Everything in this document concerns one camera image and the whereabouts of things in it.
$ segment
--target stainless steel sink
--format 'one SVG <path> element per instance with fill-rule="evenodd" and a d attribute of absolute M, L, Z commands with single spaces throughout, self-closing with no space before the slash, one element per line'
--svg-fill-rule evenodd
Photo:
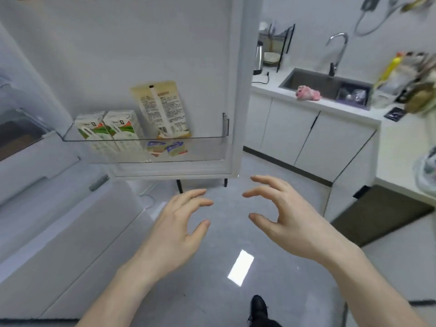
<path fill-rule="evenodd" d="M 367 104 L 372 88 L 371 84 L 341 77 L 329 77 L 327 74 L 303 69 L 294 69 L 285 81 L 281 83 L 280 87 L 297 91 L 298 86 L 301 85 L 309 86 L 319 91 L 323 98 L 328 98 L 352 107 L 369 110 Z M 349 98 L 347 99 L 347 92 L 352 94 L 352 92 L 357 89 L 366 91 L 366 98 L 359 103 L 350 101 Z"/>

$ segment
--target pink object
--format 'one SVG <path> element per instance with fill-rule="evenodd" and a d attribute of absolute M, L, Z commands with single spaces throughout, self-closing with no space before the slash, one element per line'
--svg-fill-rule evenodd
<path fill-rule="evenodd" d="M 298 86 L 295 95 L 297 96 L 297 100 L 319 101 L 321 99 L 321 93 L 308 86 Z"/>

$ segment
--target hand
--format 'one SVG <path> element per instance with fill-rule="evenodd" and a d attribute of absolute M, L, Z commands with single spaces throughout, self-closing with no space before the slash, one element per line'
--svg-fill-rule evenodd
<path fill-rule="evenodd" d="M 155 283 L 188 261 L 197 251 L 211 222 L 203 220 L 188 234 L 188 219 L 199 207 L 211 206 L 210 199 L 199 197 L 206 189 L 176 195 L 156 219 L 149 237 L 127 263 L 147 283 Z"/>
<path fill-rule="evenodd" d="M 277 222 L 256 213 L 249 218 L 287 252 L 325 265 L 333 254 L 353 245 L 287 182 L 272 176 L 252 176 L 251 180 L 269 186 L 253 188 L 243 197 L 262 196 L 273 201 L 279 217 Z"/>

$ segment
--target faucet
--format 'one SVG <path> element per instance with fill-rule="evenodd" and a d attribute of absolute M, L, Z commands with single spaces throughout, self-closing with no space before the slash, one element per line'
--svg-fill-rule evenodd
<path fill-rule="evenodd" d="M 346 49 L 347 44 L 348 44 L 348 33 L 341 32 L 341 33 L 336 33 L 336 34 L 332 35 L 332 36 L 330 37 L 330 39 L 327 41 L 326 46 L 328 46 L 328 44 L 330 43 L 330 41 L 333 40 L 333 39 L 336 38 L 336 37 L 343 37 L 343 38 L 344 38 L 344 45 L 342 46 L 341 52 L 340 52 L 339 55 L 337 56 L 336 63 L 330 63 L 330 71 L 329 71 L 329 73 L 328 73 L 328 75 L 329 75 L 330 77 L 334 77 L 334 75 L 335 75 L 335 73 L 336 73 L 336 70 L 337 70 L 337 66 L 338 66 L 339 63 L 341 62 L 341 60 L 342 60 L 342 56 L 344 55 L 344 53 L 345 53 L 345 49 Z"/>

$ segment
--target foot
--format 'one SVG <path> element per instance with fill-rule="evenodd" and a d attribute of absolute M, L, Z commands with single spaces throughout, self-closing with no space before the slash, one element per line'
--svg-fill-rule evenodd
<path fill-rule="evenodd" d="M 254 321 L 259 318 L 268 318 L 268 310 L 263 298 L 259 295 L 254 295 L 251 299 L 249 320 Z"/>

